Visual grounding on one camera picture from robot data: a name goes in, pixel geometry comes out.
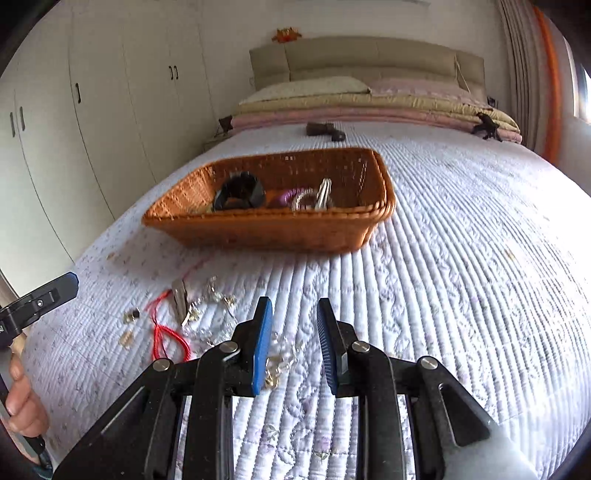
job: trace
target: beige headboard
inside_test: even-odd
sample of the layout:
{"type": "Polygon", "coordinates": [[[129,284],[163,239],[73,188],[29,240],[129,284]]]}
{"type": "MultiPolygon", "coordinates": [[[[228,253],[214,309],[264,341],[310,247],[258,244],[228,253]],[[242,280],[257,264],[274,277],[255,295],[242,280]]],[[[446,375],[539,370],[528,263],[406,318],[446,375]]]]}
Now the beige headboard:
{"type": "Polygon", "coordinates": [[[274,83],[334,75],[363,82],[387,77],[459,85],[486,102],[484,60],[432,43],[383,37],[302,38],[251,50],[257,90],[274,83]]]}

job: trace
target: window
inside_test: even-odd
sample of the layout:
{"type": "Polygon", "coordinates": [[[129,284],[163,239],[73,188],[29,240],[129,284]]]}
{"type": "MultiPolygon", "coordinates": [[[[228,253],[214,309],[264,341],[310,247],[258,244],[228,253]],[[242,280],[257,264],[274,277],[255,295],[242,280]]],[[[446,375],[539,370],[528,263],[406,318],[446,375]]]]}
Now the window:
{"type": "Polygon", "coordinates": [[[584,76],[584,81],[585,81],[585,99],[584,99],[584,104],[583,104],[583,109],[584,109],[584,117],[587,121],[591,121],[591,98],[589,96],[589,92],[591,92],[591,77],[589,77],[589,74],[587,73],[587,70],[583,69],[585,76],[584,76]]]}
{"type": "Polygon", "coordinates": [[[579,63],[576,66],[579,87],[579,118],[591,122],[591,77],[579,63]]]}

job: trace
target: pillow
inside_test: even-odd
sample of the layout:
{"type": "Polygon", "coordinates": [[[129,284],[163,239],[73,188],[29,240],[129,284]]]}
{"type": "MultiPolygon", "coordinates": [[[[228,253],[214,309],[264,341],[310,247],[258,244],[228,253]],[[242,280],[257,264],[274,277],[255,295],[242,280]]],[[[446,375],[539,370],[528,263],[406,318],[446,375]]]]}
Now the pillow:
{"type": "Polygon", "coordinates": [[[465,103],[478,108],[491,109],[489,105],[470,95],[452,83],[435,80],[389,78],[369,82],[372,96],[416,95],[465,103]]]}
{"type": "Polygon", "coordinates": [[[306,97],[312,95],[331,95],[334,93],[369,93],[369,87],[353,77],[324,77],[319,79],[297,80],[276,83],[251,95],[244,103],[279,100],[282,98],[306,97]]]}

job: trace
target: brown wicker basket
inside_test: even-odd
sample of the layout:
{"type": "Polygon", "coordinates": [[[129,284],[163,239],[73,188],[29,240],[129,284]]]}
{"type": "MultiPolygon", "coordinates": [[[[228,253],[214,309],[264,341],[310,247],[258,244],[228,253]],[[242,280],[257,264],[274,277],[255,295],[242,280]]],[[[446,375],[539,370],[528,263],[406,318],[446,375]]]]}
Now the brown wicker basket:
{"type": "Polygon", "coordinates": [[[382,157],[367,148],[329,148],[228,158],[191,172],[144,214],[144,225],[183,245],[342,253],[359,249],[396,204],[382,157]],[[248,171],[271,192],[332,180],[335,208],[259,208],[199,213],[234,172],[248,171]]]}

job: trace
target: blue gripper pad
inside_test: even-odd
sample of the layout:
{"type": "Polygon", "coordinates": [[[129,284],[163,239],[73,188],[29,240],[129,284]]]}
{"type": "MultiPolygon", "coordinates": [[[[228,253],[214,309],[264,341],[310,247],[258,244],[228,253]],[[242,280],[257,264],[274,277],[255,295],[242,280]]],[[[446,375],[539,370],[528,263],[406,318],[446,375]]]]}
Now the blue gripper pad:
{"type": "Polygon", "coordinates": [[[252,358],[252,392],[258,395],[265,382],[267,354],[269,352],[269,341],[271,340],[271,326],[273,325],[273,304],[269,297],[259,299],[253,320],[257,323],[260,322],[261,325],[256,341],[255,354],[252,358]]]}
{"type": "Polygon", "coordinates": [[[330,391],[333,395],[337,393],[337,377],[336,377],[336,357],[335,350],[330,340],[329,326],[327,322],[324,309],[321,306],[323,300],[318,303],[316,311],[316,322],[318,325],[318,337],[320,339],[320,349],[322,351],[322,360],[324,362],[324,373],[326,374],[326,382],[329,385],[330,391]]]}

